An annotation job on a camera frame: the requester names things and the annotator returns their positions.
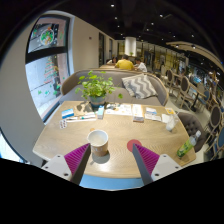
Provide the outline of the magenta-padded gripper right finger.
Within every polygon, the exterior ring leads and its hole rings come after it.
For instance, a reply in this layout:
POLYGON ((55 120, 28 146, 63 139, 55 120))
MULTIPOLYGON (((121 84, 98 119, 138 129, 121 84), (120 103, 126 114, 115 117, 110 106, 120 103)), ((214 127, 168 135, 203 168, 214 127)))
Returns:
POLYGON ((181 170, 181 166, 167 154, 158 155, 138 144, 133 145, 132 153, 145 185, 181 170))

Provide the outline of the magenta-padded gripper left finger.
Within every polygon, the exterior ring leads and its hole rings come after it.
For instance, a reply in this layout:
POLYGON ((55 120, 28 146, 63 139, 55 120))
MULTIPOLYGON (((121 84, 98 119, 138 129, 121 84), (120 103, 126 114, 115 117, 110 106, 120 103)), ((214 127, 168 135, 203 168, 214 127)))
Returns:
POLYGON ((57 154, 42 169, 79 185, 90 154, 91 147, 87 143, 66 155, 57 154))

